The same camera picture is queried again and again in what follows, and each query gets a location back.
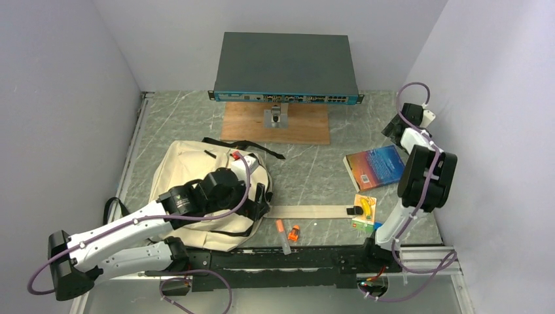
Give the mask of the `orange blue paperback book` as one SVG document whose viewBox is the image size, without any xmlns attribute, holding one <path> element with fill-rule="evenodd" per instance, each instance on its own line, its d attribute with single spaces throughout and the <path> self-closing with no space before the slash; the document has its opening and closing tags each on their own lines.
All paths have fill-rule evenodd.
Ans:
<svg viewBox="0 0 555 314">
<path fill-rule="evenodd" d="M 343 163 L 357 192 L 398 183 L 404 172 L 395 145 L 345 155 Z"/>
</svg>

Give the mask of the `beige canvas backpack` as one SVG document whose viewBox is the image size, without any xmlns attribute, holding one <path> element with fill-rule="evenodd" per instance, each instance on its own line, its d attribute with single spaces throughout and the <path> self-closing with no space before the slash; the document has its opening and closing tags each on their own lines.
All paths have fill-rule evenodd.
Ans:
<svg viewBox="0 0 555 314">
<path fill-rule="evenodd" d="M 229 169 L 234 148 L 199 141 L 174 141 L 166 151 L 152 178 L 149 201 L 170 188 L 194 179 L 203 179 L 220 167 Z M 189 247 L 231 251 L 259 233 L 263 219 L 352 219 L 362 213 L 352 205 L 270 205 L 259 218 L 248 218 L 240 212 L 226 218 L 191 222 L 162 234 L 178 237 Z"/>
</svg>

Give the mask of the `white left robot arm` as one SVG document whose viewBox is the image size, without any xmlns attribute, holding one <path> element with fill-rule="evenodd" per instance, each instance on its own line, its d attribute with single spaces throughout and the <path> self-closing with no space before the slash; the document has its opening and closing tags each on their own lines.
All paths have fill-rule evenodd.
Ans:
<svg viewBox="0 0 555 314">
<path fill-rule="evenodd" d="M 264 167 L 220 167 L 94 230 L 54 232 L 48 258 L 56 299 L 71 300 L 138 271 L 178 275 L 189 268 L 189 247 L 235 249 L 269 212 L 273 186 Z"/>
</svg>

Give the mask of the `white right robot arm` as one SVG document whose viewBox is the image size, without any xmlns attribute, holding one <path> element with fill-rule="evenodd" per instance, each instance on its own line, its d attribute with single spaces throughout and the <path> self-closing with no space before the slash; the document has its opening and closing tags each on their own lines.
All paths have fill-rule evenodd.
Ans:
<svg viewBox="0 0 555 314">
<path fill-rule="evenodd" d="M 399 245 L 405 234 L 417 221 L 443 207 L 448 199 L 457 156 L 439 148 L 421 127 L 432 117 L 424 105 L 405 103 L 384 130 L 395 137 L 396 144 L 409 157 L 398 183 L 398 202 L 383 225 L 367 239 L 366 249 L 360 255 L 361 264 L 368 271 L 392 264 L 399 257 Z"/>
</svg>

